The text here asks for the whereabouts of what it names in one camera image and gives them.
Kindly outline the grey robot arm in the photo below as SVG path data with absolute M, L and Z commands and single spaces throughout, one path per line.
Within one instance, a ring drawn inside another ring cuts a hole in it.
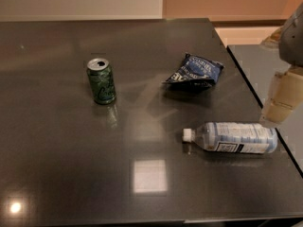
M 261 121 L 282 123 L 303 101 L 303 3 L 285 22 L 278 43 L 279 57 L 290 64 L 276 72 L 261 111 Z

